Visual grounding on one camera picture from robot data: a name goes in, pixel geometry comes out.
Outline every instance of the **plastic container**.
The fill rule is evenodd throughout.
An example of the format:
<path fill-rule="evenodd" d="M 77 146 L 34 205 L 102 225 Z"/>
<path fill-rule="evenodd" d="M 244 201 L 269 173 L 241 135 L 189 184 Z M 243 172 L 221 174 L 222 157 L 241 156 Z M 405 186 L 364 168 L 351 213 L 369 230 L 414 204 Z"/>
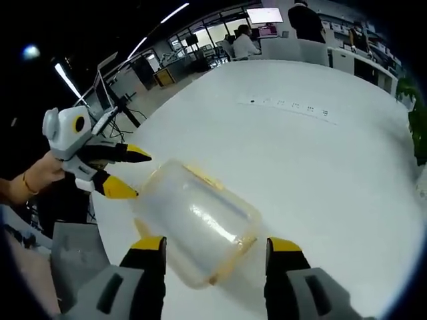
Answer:
<path fill-rule="evenodd" d="M 146 235 L 167 237 L 167 264 L 195 289 L 227 277 L 260 227 L 254 207 L 176 160 L 156 170 L 131 204 Z"/>

